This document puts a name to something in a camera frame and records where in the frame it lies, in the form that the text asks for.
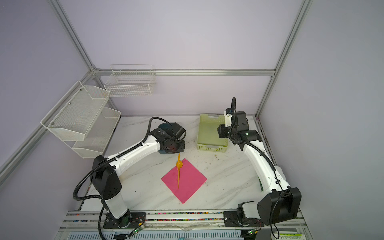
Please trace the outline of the yellow plastic spoon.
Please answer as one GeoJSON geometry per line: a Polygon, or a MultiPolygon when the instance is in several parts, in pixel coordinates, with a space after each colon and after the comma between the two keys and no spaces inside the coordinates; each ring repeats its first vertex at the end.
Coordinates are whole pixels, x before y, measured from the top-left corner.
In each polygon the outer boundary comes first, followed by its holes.
{"type": "Polygon", "coordinates": [[[177,176],[177,189],[180,187],[180,174],[181,174],[181,168],[183,167],[183,162],[181,160],[177,161],[177,171],[178,171],[178,176],[177,176]]]}

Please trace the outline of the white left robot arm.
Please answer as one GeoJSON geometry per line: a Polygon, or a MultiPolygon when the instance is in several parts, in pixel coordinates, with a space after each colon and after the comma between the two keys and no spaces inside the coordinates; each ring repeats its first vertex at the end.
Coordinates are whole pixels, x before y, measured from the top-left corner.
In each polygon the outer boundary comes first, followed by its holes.
{"type": "Polygon", "coordinates": [[[178,123],[164,123],[154,130],[147,130],[142,141],[121,153],[94,159],[93,168],[99,168],[91,174],[91,183],[101,196],[103,207],[116,221],[128,220],[130,210],[122,196],[120,176],[145,157],[161,154],[179,154],[185,150],[184,137],[187,131],[178,123]]]}

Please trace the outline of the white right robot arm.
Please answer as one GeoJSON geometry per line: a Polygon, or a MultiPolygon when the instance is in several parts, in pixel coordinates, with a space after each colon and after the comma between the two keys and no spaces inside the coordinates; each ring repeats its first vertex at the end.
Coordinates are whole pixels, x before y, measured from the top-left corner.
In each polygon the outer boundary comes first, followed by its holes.
{"type": "Polygon", "coordinates": [[[260,220],[271,226],[295,219],[299,212],[302,194],[292,188],[268,156],[262,138],[257,130],[249,128],[245,112],[224,111],[225,124],[219,125],[221,139],[229,139],[239,146],[251,161],[261,185],[264,197],[257,203],[244,202],[238,206],[238,219],[242,224],[250,220],[260,220]]]}

